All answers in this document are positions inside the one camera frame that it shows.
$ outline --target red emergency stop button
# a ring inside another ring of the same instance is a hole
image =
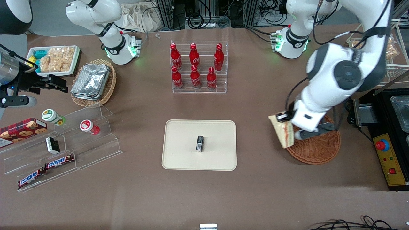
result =
[[[389,174],[396,174],[396,170],[394,168],[389,169]]]
[[[376,149],[386,152],[389,150],[389,143],[385,139],[380,139],[379,141],[375,143],[375,147]]]

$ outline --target clear acrylic shelf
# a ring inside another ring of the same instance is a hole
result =
[[[62,126],[48,123],[48,133],[34,136],[21,145],[0,152],[4,156],[5,174],[16,176],[17,181],[20,181],[37,169],[44,167],[45,163],[74,154],[74,162],[51,168],[44,175],[18,190],[25,192],[122,153],[117,137],[111,132],[107,119],[110,115],[112,113],[107,108],[96,104],[66,115],[66,123]],[[91,135],[80,130],[79,124],[85,119],[91,120],[100,127],[98,135]],[[58,140],[60,154],[53,155],[47,151],[45,143],[47,137]]]
[[[171,43],[175,43],[176,47],[182,58],[182,69],[179,70],[182,81],[184,84],[184,88],[181,90],[175,89],[173,82],[172,84],[172,91],[174,93],[211,93],[211,94],[225,94],[227,93],[227,61],[228,61],[228,53],[229,53],[229,46],[227,41],[171,41]],[[190,64],[190,44],[195,43],[197,51],[200,54],[200,82],[202,83],[202,87],[200,89],[194,89],[192,86],[192,81],[190,78],[191,73],[191,64]],[[223,67],[221,71],[215,71],[217,77],[217,88],[216,91],[211,92],[207,88],[207,74],[209,72],[209,67],[214,67],[214,53],[216,52],[216,45],[221,43],[223,45],[223,53],[225,55],[225,59],[223,61]]]

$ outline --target brown tablecloth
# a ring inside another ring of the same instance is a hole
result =
[[[319,26],[317,37],[326,41],[355,28]],[[404,228],[408,192],[387,192],[373,144],[346,122],[340,130],[341,150],[327,164],[301,164],[280,146],[267,116],[283,110],[288,92],[305,77],[306,62],[318,47],[314,42],[300,58],[288,60],[245,29],[161,32],[160,40],[154,35],[140,58],[115,65],[118,81],[106,107],[114,113],[111,128],[123,153],[26,193],[17,193],[15,177],[0,173],[2,229],[188,230],[200,223],[218,223],[221,230],[308,229],[329,219],[360,222],[365,214]],[[346,38],[336,41],[343,44]],[[227,40],[227,94],[173,94],[171,40]],[[107,59],[96,36],[28,36],[29,47],[51,45],[79,46],[80,66]],[[47,108],[60,114],[81,109],[69,94],[55,90],[42,90],[37,99],[33,108],[7,109],[0,126],[40,117]],[[237,168],[162,168],[169,119],[233,120]]]

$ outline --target control panel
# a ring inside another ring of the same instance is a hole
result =
[[[406,185],[405,178],[400,169],[399,162],[396,159],[389,135],[386,133],[375,137],[373,138],[373,143],[375,144],[376,152],[378,153],[379,161],[388,185]]]

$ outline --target wicker basket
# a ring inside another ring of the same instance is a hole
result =
[[[87,107],[87,106],[91,106],[91,105],[96,104],[96,103],[99,103],[100,105],[103,105],[109,100],[112,93],[114,92],[115,84],[117,82],[117,74],[116,74],[115,69],[112,66],[112,64],[109,63],[106,60],[98,59],[98,60],[90,61],[90,62],[88,62],[88,64],[97,64],[97,65],[103,64],[103,65],[109,66],[109,68],[111,69],[111,72],[109,73],[108,80],[107,80],[105,88],[103,90],[103,94],[102,94],[101,99],[98,100],[98,101],[84,100],[84,99],[76,98],[72,94],[71,94],[71,97],[74,100],[75,104],[80,105],[80,106]],[[79,73],[81,72],[82,68],[84,68],[84,66],[81,67],[81,69],[77,72],[77,74],[75,76],[75,79],[74,79],[74,82],[72,83],[73,86],[75,84],[75,81],[78,79]]]
[[[333,121],[325,116],[327,122]],[[300,130],[294,126],[294,132]],[[294,140],[294,145],[288,147],[288,152],[297,160],[310,165],[320,165],[334,159],[341,147],[339,131],[330,131],[324,135],[304,140]]]

